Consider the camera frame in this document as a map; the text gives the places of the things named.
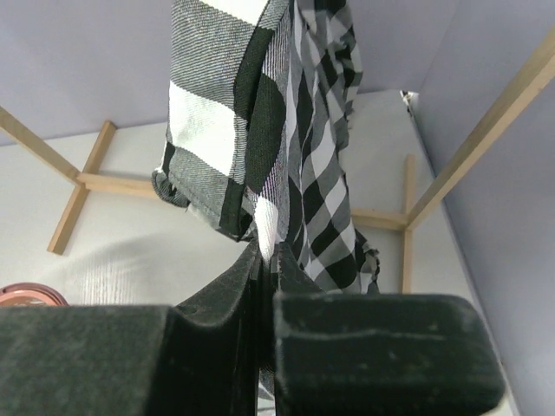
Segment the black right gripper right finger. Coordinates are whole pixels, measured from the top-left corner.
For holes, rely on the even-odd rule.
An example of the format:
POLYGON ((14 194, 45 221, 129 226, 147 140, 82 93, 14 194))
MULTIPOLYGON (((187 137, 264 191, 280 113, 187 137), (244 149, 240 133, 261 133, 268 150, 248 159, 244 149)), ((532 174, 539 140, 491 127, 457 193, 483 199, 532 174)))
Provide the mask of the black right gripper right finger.
POLYGON ((482 415, 506 384, 459 296, 321 291, 280 244, 272 259, 280 415, 482 415))

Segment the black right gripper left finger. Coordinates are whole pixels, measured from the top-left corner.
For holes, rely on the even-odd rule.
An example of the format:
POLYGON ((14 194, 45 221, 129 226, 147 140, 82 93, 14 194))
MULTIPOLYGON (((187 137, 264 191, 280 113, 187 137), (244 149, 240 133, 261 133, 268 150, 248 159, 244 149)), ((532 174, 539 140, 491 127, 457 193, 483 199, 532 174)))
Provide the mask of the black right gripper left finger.
POLYGON ((260 266, 250 243, 178 306, 2 308, 2 414, 253 415, 260 266))

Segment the black white checkered shirt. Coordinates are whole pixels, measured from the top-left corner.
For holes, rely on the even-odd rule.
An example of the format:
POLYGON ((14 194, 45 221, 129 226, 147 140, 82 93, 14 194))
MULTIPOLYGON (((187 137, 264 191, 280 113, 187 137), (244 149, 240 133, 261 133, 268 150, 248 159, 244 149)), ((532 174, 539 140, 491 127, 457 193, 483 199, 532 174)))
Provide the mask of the black white checkered shirt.
POLYGON ((328 292, 375 294, 342 165, 362 62, 345 1, 176 1, 152 184, 265 262, 289 245, 328 292))

